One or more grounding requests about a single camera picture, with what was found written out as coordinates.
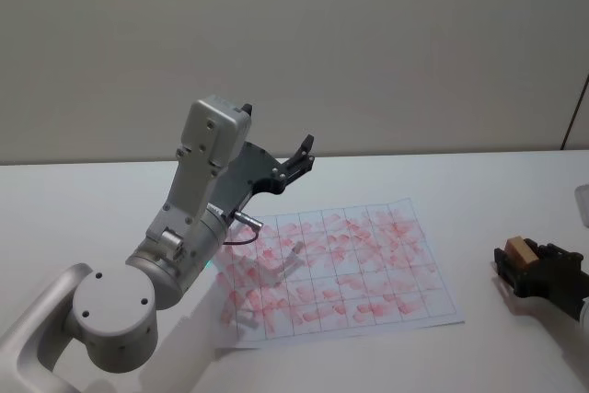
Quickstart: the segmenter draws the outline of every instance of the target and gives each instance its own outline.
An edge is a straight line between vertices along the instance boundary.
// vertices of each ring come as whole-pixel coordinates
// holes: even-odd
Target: paper sheet
[[[219,347],[259,348],[463,321],[410,199],[256,217],[214,256]],[[237,224],[230,240],[253,237]]]

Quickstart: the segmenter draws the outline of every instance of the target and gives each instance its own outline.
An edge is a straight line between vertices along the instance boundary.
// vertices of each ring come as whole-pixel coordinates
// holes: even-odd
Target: small brown block
[[[520,269],[538,260],[537,255],[521,237],[509,238],[505,244],[505,253]]]

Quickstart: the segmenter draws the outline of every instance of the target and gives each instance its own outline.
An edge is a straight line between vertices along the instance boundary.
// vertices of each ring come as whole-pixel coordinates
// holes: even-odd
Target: table
[[[70,264],[124,261],[174,170],[172,162],[1,167],[0,331]],[[284,195],[256,197],[248,212],[411,197],[465,324],[214,352],[201,302],[211,269],[158,313],[158,348],[143,367],[106,374],[73,342],[56,372],[85,393],[585,391],[589,343],[575,323],[543,300],[504,297],[491,262],[516,235],[589,253],[573,195],[588,181],[589,151],[319,158]]]

